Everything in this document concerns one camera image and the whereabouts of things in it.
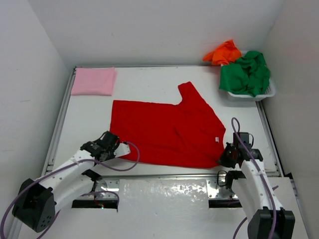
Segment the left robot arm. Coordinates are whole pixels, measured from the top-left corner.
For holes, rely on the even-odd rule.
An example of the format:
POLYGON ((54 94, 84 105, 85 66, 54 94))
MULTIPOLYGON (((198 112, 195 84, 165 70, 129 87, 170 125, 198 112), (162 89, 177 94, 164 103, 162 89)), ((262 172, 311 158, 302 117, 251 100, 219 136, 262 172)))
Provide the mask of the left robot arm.
POLYGON ((35 232, 44 231, 59 210, 92 190, 100 178, 93 167, 130 152, 130 147, 121 143, 118 136, 104 132, 100 138, 83 144, 55 170, 36 180, 25 180, 12 215, 35 232))

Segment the red t-shirt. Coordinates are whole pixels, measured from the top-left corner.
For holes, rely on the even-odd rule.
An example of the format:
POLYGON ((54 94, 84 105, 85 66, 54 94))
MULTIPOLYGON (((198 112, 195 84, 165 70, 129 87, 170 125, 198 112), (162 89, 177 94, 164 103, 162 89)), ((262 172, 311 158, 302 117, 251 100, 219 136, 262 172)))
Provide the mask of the red t-shirt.
POLYGON ((225 126, 192 82, 178 90, 177 105, 113 101, 110 132, 137 147, 125 159, 188 168, 219 165, 225 126))

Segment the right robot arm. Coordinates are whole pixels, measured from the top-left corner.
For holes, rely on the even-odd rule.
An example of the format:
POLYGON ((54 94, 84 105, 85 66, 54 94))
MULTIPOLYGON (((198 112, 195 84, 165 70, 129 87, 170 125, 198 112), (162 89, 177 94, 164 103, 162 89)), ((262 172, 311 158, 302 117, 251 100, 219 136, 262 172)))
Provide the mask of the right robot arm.
POLYGON ((227 143, 219 163, 230 170, 225 188, 238 197, 248 221, 250 239, 290 239, 295 216, 284 209, 270 185, 260 150, 227 143))

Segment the pink t-shirt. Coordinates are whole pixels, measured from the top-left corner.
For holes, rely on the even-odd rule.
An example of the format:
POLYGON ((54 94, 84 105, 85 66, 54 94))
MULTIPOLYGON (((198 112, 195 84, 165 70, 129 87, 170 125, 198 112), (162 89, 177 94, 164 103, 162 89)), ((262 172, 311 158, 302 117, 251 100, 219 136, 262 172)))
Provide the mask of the pink t-shirt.
POLYGON ((117 71, 112 68, 77 68, 72 96, 111 96, 117 71))

